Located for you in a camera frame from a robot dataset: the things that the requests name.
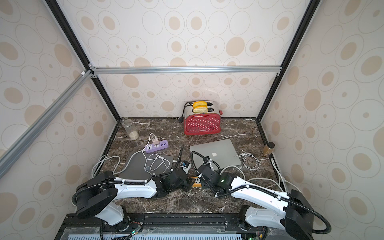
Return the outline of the silver apple laptop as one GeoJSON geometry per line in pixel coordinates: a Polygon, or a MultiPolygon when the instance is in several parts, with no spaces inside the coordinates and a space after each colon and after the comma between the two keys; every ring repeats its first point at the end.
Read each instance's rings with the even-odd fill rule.
{"type": "Polygon", "coordinates": [[[238,166],[241,161],[230,139],[190,146],[190,151],[198,152],[215,161],[221,169],[238,166]]]}

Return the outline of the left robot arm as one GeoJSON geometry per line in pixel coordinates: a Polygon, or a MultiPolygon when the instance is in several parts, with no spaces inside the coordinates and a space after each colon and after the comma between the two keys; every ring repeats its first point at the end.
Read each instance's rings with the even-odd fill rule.
{"type": "Polygon", "coordinates": [[[189,191],[194,182],[195,179],[181,169],[142,181],[122,179],[107,171],[79,185],[72,203],[78,219],[97,217],[114,226],[128,220],[126,210],[116,205],[115,200],[163,198],[176,190],[189,191]]]}

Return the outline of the orange power strip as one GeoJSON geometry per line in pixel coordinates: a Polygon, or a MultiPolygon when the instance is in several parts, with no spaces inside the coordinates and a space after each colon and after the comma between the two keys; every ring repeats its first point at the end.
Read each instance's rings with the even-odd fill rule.
{"type": "Polygon", "coordinates": [[[201,188],[202,187],[202,183],[198,177],[192,177],[192,179],[193,179],[193,185],[192,185],[193,188],[201,188]]]}

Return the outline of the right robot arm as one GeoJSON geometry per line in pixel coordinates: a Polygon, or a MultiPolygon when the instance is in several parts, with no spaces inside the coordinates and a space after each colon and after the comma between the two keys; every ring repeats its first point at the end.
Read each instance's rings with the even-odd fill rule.
{"type": "Polygon", "coordinates": [[[247,207],[241,219],[251,227],[271,227],[286,231],[296,240],[311,240],[313,235],[326,235],[332,230],[330,222],[316,212],[304,196],[273,191],[247,182],[233,174],[219,174],[206,165],[196,168],[198,178],[216,198],[231,196],[261,206],[247,207]]]}

